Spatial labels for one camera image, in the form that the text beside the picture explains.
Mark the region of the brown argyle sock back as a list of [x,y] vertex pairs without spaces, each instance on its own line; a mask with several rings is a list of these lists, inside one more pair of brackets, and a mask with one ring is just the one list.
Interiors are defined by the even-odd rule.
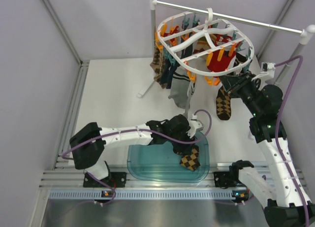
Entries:
[[196,171],[201,166],[199,162],[199,147],[193,146],[190,155],[182,156],[180,165],[190,171]]

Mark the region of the brown argyle sock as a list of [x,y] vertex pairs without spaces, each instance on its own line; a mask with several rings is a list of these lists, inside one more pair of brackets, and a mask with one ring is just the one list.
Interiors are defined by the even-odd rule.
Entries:
[[190,171],[196,171],[201,166],[199,162],[199,147],[193,146],[190,155],[182,156],[180,165]]
[[220,120],[227,121],[231,118],[231,97],[223,86],[218,90],[216,97],[216,112]]

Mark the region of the brown argyle sock front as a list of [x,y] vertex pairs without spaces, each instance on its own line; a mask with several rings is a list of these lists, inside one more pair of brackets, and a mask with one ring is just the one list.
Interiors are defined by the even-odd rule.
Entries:
[[220,120],[227,121],[231,118],[231,97],[223,86],[218,90],[216,97],[216,112]]

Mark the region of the white oval clip hanger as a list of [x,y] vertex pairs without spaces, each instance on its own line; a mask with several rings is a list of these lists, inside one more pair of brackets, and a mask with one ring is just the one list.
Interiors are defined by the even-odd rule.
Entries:
[[[156,45],[168,53],[172,63],[178,63],[188,71],[189,76],[199,74],[219,78],[231,73],[239,74],[243,68],[249,68],[254,57],[250,39],[228,20],[214,19],[211,8],[206,13],[205,20],[197,22],[196,26],[190,21],[194,15],[191,11],[165,19],[157,27]],[[215,51],[220,52],[218,61],[224,51],[229,51],[229,56],[236,52],[235,60],[225,71],[211,72],[207,68]]]

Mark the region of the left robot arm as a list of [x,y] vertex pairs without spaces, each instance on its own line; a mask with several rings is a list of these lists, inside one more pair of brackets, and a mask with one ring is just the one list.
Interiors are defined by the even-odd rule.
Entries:
[[107,186],[111,182],[111,174],[107,162],[101,159],[105,149],[169,142],[175,151],[183,153],[193,145],[195,134],[201,128],[203,125],[196,116],[189,120],[181,114],[170,120],[150,120],[130,128],[102,128],[91,122],[80,129],[69,143],[75,169],[87,171],[100,186]]

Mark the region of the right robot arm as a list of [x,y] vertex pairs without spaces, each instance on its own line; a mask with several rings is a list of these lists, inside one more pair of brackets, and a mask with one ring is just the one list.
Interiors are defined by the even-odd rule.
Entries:
[[271,186],[250,161],[239,160],[229,167],[235,186],[245,185],[262,206],[270,227],[308,227],[315,222],[315,205],[303,189],[288,149],[287,134],[279,117],[282,90],[248,72],[220,77],[224,90],[240,98],[252,114],[250,132],[263,153],[271,176]]

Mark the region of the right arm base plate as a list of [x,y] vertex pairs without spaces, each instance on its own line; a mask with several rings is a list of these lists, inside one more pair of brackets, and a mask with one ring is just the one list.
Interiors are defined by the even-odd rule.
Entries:
[[213,175],[215,187],[217,188],[227,189],[242,185],[232,177],[229,171],[215,171]]

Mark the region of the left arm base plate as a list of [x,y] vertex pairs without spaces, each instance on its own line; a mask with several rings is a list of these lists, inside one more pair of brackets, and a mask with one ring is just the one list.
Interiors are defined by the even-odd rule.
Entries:
[[[101,180],[113,188],[124,188],[126,185],[126,172],[111,172],[110,177]],[[90,175],[85,174],[83,181],[84,188],[102,188],[104,185],[94,180]]]

